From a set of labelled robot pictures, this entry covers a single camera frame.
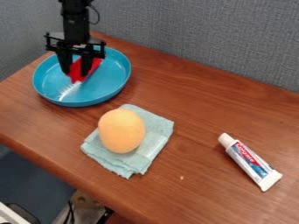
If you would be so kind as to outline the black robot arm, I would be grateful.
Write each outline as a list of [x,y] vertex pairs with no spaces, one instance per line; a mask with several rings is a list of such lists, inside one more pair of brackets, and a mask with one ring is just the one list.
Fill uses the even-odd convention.
[[45,50],[54,52],[60,69],[72,82],[84,81],[105,58],[106,42],[89,36],[89,8],[93,0],[58,0],[62,33],[46,32]]

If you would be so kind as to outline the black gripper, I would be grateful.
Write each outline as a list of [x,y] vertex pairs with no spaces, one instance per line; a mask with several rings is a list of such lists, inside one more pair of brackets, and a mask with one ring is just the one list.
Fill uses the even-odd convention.
[[61,71],[70,71],[72,54],[81,56],[80,76],[85,77],[92,67],[93,58],[105,58],[105,42],[94,42],[89,36],[89,20],[65,17],[62,32],[46,32],[45,49],[57,54]]

